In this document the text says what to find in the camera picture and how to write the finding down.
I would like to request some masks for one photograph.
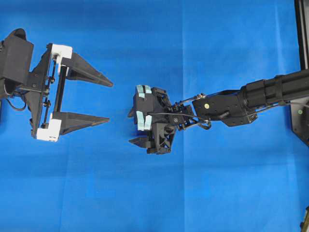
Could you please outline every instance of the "black cable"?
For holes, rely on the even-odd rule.
[[[198,119],[201,119],[202,121],[207,121],[208,119],[198,117],[195,115],[186,115],[186,114],[178,114],[178,113],[149,113],[149,115],[180,115],[180,116],[186,116],[186,117],[196,117]]]
[[[303,106],[303,107],[309,108],[309,105],[303,104],[303,103],[299,103],[299,102],[286,102],[285,104],[286,104],[286,105],[301,105],[301,106]],[[245,117],[245,116],[250,117],[250,116],[253,116],[253,115],[255,115],[255,114],[262,113],[262,112],[265,112],[265,111],[267,111],[267,110],[273,109],[273,108],[275,108],[275,107],[277,107],[277,106],[284,106],[284,105],[279,105],[279,104],[277,104],[277,105],[273,105],[273,106],[270,106],[270,107],[266,107],[265,109],[256,111],[255,113],[252,113],[252,114],[248,114],[248,115],[244,115],[244,116],[238,116],[238,117],[230,117],[230,118],[240,118],[240,117]]]
[[[25,103],[24,107],[23,108],[16,108],[15,106],[13,106],[13,104],[10,102],[10,100],[6,99],[6,101],[9,103],[9,105],[16,111],[24,111],[27,104],[26,104],[26,101],[23,99],[23,97],[21,97],[21,99],[23,100],[23,102]]]
[[[304,106],[306,108],[309,108],[309,105],[307,104],[303,104],[303,103],[298,103],[298,102],[290,102],[290,103],[286,103],[287,105],[301,105]]]
[[[303,104],[303,103],[299,103],[299,102],[286,102],[286,105],[301,105],[301,106],[303,106],[303,107],[309,108],[309,105]],[[282,106],[282,105],[279,105],[279,104],[277,104],[277,105],[272,105],[272,106],[266,107],[266,108],[264,108],[264,109],[262,109],[262,110],[259,110],[259,111],[256,111],[256,112],[254,112],[254,113],[248,114],[248,115],[237,116],[237,117],[227,117],[226,119],[228,119],[228,118],[240,118],[240,117],[245,117],[245,116],[250,117],[250,116],[253,116],[253,115],[256,115],[256,114],[265,112],[265,111],[267,111],[267,110],[276,108],[276,107],[278,107],[278,106]],[[195,116],[195,115],[186,115],[186,114],[178,114],[178,113],[149,113],[149,115],[180,115],[180,116],[186,116],[186,117],[191,117],[191,118],[196,117],[196,118],[202,120],[203,122],[204,122],[204,121],[210,121],[209,119],[205,119],[205,118],[198,117],[198,116]]]

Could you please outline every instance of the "robotic arm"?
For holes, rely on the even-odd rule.
[[[165,90],[137,86],[128,117],[134,117],[138,130],[145,131],[146,136],[130,142],[147,148],[147,153],[169,153],[176,130],[192,126],[208,130],[211,121],[222,121],[229,127],[250,124],[258,113],[289,104],[299,104],[308,110],[306,104],[290,102],[306,96],[309,96],[309,70],[249,83],[240,90],[199,94],[174,105]]]

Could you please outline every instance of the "blue backdrop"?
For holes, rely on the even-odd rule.
[[[31,68],[46,44],[65,44],[114,82],[67,82],[63,111],[111,122],[58,143],[32,139],[30,112],[4,103],[1,232],[299,230],[309,156],[287,108],[251,125],[179,132],[164,156],[127,142],[137,132],[126,117],[137,84],[175,102],[298,71],[293,1],[11,0],[0,25],[0,38],[26,30]]]

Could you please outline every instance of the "white bracket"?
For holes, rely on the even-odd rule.
[[[37,139],[44,141],[57,142],[59,139],[61,128],[61,120],[53,119],[53,114],[50,114],[48,128],[38,128]]]
[[[53,44],[52,46],[52,58],[56,57],[56,64],[58,64],[58,75],[60,74],[62,58],[72,59],[73,48],[65,45]]]

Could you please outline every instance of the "black metal rod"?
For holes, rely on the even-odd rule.
[[[62,66],[60,70],[54,112],[60,112],[61,110],[61,103],[62,103],[64,85],[66,82],[67,69],[68,69],[67,67]]]

